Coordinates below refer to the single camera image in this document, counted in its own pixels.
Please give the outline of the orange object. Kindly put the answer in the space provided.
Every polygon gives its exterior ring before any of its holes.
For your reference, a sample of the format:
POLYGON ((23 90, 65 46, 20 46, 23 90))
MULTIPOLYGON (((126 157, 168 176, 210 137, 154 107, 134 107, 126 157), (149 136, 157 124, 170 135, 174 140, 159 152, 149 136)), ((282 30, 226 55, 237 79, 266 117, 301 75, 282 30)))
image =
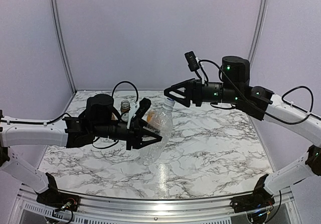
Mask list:
POLYGON ((149 123, 150 120, 152 119, 152 117, 154 116, 154 114, 156 113, 155 110, 150 110, 147 114, 147 117, 146 117, 146 121, 149 123))

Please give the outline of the tea bottle red label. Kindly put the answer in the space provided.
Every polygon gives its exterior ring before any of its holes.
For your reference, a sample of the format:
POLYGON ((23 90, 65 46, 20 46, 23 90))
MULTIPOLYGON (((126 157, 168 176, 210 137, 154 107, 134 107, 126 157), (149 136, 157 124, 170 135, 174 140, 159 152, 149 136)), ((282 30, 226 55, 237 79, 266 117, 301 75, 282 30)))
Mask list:
POLYGON ((117 118, 117 116, 116 116, 114 113, 112 113, 111 119, 112 119, 113 121, 118 121, 118 118, 117 118))

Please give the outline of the coffee bottle white label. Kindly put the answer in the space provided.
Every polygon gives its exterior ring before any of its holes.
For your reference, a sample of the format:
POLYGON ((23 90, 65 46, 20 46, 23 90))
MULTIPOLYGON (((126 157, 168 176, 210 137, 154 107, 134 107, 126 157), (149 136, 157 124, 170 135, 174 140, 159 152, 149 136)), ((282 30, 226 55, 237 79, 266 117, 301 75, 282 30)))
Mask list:
POLYGON ((128 115, 130 111, 130 102, 128 100, 123 100, 120 105, 121 120, 123 122, 128 122, 128 115))

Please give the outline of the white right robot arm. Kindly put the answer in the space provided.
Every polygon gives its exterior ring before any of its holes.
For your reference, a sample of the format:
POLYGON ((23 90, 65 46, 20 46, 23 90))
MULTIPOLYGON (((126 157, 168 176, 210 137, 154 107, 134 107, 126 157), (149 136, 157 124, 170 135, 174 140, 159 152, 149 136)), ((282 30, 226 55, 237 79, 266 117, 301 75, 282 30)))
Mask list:
POLYGON ((310 176, 320 176, 320 117, 284 100, 261 86, 250 86, 250 63, 238 56, 225 56, 218 68, 221 82, 190 79, 164 90, 164 95, 190 107, 202 103, 229 103, 260 121, 267 121, 309 140, 312 145, 300 158, 272 174, 261 177, 248 203, 259 208, 278 191, 310 176))

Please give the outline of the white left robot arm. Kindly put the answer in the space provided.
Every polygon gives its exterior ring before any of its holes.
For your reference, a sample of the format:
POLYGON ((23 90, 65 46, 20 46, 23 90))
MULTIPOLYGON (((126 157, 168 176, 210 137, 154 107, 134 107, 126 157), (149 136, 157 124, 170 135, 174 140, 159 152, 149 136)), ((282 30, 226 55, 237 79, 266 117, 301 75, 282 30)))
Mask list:
POLYGON ((147 122, 142 119, 150 105, 151 101, 143 98, 129 111, 129 120, 125 123, 114 107, 113 97, 107 94, 88 98, 85 110, 78 117, 62 114, 56 120, 32 122, 1 116, 1 170, 32 188, 39 199, 60 206, 64 197, 55 178, 19 158, 10 147, 81 148, 99 138, 109 138, 125 141, 127 150, 141 149, 162 140, 162 136, 147 129, 147 122))

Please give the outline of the right aluminium frame post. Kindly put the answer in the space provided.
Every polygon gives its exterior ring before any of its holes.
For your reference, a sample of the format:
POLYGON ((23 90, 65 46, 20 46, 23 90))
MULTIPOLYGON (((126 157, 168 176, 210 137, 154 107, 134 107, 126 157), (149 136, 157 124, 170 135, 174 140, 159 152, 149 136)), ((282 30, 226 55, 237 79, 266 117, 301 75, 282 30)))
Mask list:
POLYGON ((241 47, 241 56, 254 63, 258 50, 263 25, 268 8, 268 0, 253 0, 254 7, 251 8, 250 14, 250 31, 246 32, 245 44, 241 47))

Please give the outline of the aluminium frame post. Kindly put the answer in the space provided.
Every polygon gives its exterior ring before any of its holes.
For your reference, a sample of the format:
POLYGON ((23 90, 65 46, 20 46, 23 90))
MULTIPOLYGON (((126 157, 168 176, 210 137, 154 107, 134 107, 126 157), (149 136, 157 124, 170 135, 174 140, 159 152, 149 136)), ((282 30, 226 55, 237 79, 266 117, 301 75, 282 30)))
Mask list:
POLYGON ((77 92, 77 89, 75 86, 75 82, 74 82, 74 78, 72 75, 71 66, 69 63, 68 54, 66 51, 65 42, 64 42, 64 38, 63 38, 63 32, 62 32, 60 16, 59 16, 58 1, 57 0, 50 0, 50 5, 51 5, 55 34, 56 34, 57 43, 58 43, 58 49, 59 49, 59 52, 61 55, 62 64, 63 64, 65 74, 67 77, 67 82, 69 84, 71 92, 73 94, 75 94, 77 92))
POLYGON ((263 25, 268 8, 268 0, 253 0, 254 7, 251 8, 250 14, 250 31, 246 32, 245 44, 241 47, 241 56, 254 63, 258 50, 263 25))

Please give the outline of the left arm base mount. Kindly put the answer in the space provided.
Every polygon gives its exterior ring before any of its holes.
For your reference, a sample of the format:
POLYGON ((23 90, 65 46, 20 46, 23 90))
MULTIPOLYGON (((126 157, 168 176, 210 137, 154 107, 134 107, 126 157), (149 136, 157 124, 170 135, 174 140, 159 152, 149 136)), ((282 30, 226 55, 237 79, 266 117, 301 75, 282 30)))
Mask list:
POLYGON ((49 173, 46 174, 46 180, 48 181, 47 189, 43 192, 36 192, 37 202, 55 207, 56 209, 62 210, 62 207, 68 202, 71 203, 70 206, 66 208, 72 211, 77 211, 80 197, 74 194, 68 194, 60 192, 57 187, 56 180, 54 176, 49 173))

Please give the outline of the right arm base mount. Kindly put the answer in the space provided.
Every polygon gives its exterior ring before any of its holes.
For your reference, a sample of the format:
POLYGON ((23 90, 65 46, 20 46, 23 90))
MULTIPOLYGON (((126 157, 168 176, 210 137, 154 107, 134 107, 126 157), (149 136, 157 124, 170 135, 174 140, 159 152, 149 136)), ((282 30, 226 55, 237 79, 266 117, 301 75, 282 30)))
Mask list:
POLYGON ((260 209, 275 204, 273 195, 264 189, 264 181, 267 177, 268 174, 265 174, 259 178, 251 194, 231 198, 230 206, 235 213, 260 209))

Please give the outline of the aluminium table front rail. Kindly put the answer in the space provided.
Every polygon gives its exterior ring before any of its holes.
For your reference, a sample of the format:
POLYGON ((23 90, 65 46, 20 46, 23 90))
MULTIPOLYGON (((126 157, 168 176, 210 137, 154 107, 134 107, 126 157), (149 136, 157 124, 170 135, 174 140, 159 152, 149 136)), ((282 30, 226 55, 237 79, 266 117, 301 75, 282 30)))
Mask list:
POLYGON ((269 223, 301 223, 290 189, 275 195, 275 204, 258 210, 236 213, 233 195, 192 199, 132 199, 76 194, 78 209, 54 212, 36 202, 36 194, 22 185, 9 223, 250 223, 255 214, 267 214, 269 223))

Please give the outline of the left aluminium frame post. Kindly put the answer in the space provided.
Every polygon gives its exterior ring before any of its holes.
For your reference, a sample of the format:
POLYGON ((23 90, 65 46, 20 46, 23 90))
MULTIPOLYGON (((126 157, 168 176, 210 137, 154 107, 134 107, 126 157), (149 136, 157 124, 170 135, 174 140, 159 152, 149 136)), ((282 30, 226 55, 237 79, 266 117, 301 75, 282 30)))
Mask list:
POLYGON ((74 82, 74 78, 72 75, 71 66, 69 63, 68 54, 66 51, 65 42, 64 42, 64 38, 63 38, 63 32, 62 32, 60 16, 59 16, 58 1, 57 0, 50 0, 50 5, 51 5, 55 34, 56 34, 57 43, 58 43, 58 49, 59 49, 59 52, 61 55, 62 64, 63 64, 65 74, 67 77, 67 82, 69 84, 71 92, 73 94, 75 94, 77 92, 77 89, 75 86, 75 82, 74 82))

